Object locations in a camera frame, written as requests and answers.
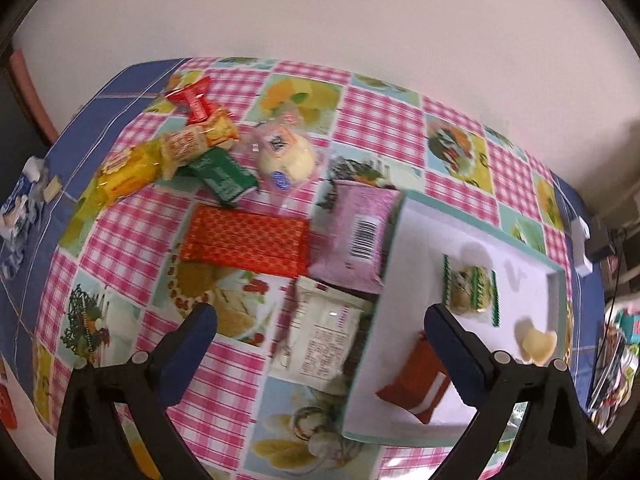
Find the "dark red snack packet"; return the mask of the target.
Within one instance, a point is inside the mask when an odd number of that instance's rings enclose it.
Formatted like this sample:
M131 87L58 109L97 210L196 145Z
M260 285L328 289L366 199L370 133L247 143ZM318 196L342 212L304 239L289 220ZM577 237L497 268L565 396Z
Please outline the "dark red snack packet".
M396 378L376 396L413 414L423 425L431 422L450 378L431 343L422 333Z

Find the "small yellow cake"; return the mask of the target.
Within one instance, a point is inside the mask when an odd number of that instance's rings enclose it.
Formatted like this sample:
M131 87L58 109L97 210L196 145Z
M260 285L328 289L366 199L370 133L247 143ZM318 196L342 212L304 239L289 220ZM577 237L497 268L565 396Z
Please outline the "small yellow cake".
M515 324L514 335L525 361L545 366L554 355L558 343L554 330L538 330L530 318L521 318Z

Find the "green striped cookie packet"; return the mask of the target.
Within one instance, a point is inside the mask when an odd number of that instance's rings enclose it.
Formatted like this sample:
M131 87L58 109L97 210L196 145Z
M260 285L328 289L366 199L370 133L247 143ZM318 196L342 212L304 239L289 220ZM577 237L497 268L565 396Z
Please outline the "green striped cookie packet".
M500 326L500 304L494 270L442 256L442 304L454 315Z

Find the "white teal-rimmed tray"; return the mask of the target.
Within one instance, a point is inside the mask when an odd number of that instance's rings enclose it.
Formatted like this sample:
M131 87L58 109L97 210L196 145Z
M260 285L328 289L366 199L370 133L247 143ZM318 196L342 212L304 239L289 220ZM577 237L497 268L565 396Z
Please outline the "white teal-rimmed tray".
M497 325L445 307L445 271L458 264L494 272ZM408 448L454 445L475 414L456 387L447 388L427 424L377 395L399 375L419 337L452 346L457 341L449 326L458 323L487 350L520 360L527 327L564 336L566 315L566 272L559 263L470 214L408 192L390 246L384 289L344 409L343 436Z

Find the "white text snack packet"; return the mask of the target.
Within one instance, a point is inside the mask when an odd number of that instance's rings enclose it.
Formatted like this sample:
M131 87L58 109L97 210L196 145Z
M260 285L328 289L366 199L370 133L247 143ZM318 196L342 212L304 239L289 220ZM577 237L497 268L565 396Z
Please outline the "white text snack packet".
M370 301L301 276L288 336L278 345L269 375L330 396L347 393L344 366Z

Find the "cluttered items pile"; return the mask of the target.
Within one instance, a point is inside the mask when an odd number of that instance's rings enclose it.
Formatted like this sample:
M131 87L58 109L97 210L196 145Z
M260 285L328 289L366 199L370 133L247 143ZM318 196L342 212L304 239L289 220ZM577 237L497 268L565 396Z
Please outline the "cluttered items pile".
M616 307L610 301L604 322L586 407L601 434L631 399L639 375L639 310L630 304Z

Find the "orange patterned snack packet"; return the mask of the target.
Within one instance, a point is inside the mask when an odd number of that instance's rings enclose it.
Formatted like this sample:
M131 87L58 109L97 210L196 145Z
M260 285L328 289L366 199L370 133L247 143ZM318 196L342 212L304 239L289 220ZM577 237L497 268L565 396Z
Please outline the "orange patterned snack packet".
M199 204L182 239L180 259L298 278L310 263L310 223Z

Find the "pink checkered plastic tablecloth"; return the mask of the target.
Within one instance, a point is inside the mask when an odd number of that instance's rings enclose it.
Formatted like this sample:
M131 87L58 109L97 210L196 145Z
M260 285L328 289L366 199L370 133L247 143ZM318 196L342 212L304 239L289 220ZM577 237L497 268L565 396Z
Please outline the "pink checkered plastic tablecloth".
M414 353L435 302L526 360L566 352L570 262L549 170L412 90L259 58L122 72L56 141L63 193L22 297L32 390L58 436L91 373L147 370L180 327L203 341L160 416L150 396L79 428L58 478L426 479L474 417Z

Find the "pink snack packet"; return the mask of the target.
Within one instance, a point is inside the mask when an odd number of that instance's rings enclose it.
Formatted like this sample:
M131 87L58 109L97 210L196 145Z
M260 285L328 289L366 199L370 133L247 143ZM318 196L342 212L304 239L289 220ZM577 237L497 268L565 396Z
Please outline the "pink snack packet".
M384 287L382 249L388 219L401 192L357 181L335 182L329 232L309 275L328 284L379 295Z

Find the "green snack packet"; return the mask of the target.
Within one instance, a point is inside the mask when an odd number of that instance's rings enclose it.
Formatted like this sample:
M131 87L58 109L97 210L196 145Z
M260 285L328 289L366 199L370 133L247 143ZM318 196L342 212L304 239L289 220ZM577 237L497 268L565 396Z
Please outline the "green snack packet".
M224 148L211 148L184 169L201 180L224 206L236 204L245 195L258 191L258 180Z

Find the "yellow bread packet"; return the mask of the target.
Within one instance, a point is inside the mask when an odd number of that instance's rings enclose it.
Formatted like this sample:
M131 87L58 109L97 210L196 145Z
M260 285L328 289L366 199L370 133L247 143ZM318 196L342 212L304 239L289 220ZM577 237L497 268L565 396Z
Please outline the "yellow bread packet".
M101 202L110 206L160 178L160 140L146 141L105 159L96 174Z

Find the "small white wafer piece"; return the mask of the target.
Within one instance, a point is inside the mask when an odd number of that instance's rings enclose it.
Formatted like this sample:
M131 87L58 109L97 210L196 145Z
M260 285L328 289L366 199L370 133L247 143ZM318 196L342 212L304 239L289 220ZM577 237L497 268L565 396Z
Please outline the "small white wafer piece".
M43 190L43 200L50 204L58 194L62 192L62 181L59 176L54 176Z

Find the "clear bag yellow bun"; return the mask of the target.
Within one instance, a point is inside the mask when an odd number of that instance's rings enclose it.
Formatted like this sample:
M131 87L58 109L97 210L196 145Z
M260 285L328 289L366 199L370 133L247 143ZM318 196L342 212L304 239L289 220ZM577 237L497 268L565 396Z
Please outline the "clear bag yellow bun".
M285 107L242 136L247 154L273 192L288 194L319 172L321 156L296 107Z

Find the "blue fabric cloth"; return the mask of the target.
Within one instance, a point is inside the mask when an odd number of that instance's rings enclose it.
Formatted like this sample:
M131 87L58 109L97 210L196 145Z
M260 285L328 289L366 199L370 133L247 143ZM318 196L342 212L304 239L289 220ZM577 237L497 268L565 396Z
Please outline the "blue fabric cloth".
M58 240L119 133L162 92L182 63L173 58L121 70L81 107L44 158L50 174L61 179L62 192L43 206L15 278L1 282L1 353L26 393L32 392L32 341L40 298Z

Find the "bright red candy packet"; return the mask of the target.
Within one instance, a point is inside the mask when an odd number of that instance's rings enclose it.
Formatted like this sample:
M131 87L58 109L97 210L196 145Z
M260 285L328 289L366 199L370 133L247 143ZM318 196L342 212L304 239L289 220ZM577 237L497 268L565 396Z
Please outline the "bright red candy packet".
M186 123L188 125L206 122L220 109L216 101L207 97L207 92L212 80L209 76L187 84L182 88L171 90L165 94L165 99L171 104L183 108L188 114Z

